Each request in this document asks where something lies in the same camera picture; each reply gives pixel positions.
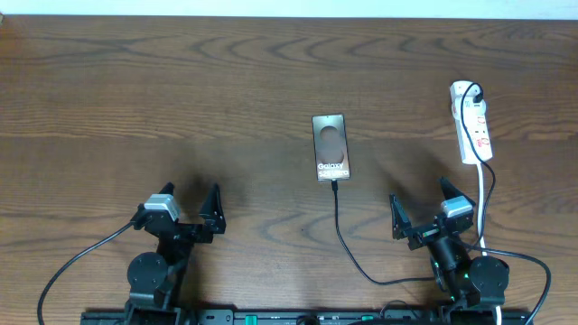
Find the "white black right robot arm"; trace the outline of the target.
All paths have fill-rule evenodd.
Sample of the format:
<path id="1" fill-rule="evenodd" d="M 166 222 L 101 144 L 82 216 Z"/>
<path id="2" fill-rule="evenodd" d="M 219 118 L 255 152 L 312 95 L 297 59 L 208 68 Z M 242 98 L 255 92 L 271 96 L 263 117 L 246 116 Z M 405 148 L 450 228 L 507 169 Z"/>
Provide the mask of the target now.
<path id="1" fill-rule="evenodd" d="M 407 239 L 410 250 L 428 249 L 435 281 L 453 297 L 458 310 L 493 310 L 505 303 L 509 266 L 489 255 L 469 256 L 458 239 L 472 227 L 476 203 L 447 179 L 441 178 L 440 185 L 441 212 L 419 227 L 411 224 L 396 195 L 389 196 L 393 238 Z"/>

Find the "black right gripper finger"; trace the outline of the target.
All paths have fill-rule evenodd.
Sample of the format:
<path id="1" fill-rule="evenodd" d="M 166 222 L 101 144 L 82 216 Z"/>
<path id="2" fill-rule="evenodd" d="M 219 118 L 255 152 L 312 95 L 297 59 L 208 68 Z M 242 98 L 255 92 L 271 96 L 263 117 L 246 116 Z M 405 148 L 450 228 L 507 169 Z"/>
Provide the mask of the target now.
<path id="1" fill-rule="evenodd" d="M 441 177 L 439 179 L 441 190 L 443 196 L 446 200 L 456 199 L 459 197 L 464 197 L 472 206 L 474 205 L 474 200 L 468 197 L 465 193 L 455 187 L 448 178 Z"/>
<path id="2" fill-rule="evenodd" d="M 389 202 L 392 212 L 392 236 L 394 239 L 406 238 L 407 232 L 412 229 L 411 222 L 395 194 L 389 195 Z"/>

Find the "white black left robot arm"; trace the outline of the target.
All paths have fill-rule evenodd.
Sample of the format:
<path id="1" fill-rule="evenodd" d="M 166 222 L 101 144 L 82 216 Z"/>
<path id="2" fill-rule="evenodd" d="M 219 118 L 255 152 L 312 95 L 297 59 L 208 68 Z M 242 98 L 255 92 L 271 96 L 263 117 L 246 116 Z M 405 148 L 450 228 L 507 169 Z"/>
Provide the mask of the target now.
<path id="1" fill-rule="evenodd" d="M 158 239 L 154 252 L 133 259 L 127 269 L 130 293 L 125 307 L 128 325 L 191 324 L 193 311 L 178 305 L 182 280 L 191 251 L 196 244 L 210 244 L 216 235 L 226 231 L 226 220 L 217 184 L 201 205 L 200 224 L 182 223 L 181 211 L 173 196 L 174 185 L 167 183 L 160 192 L 139 205 L 130 220 L 136 230 L 144 230 Z"/>

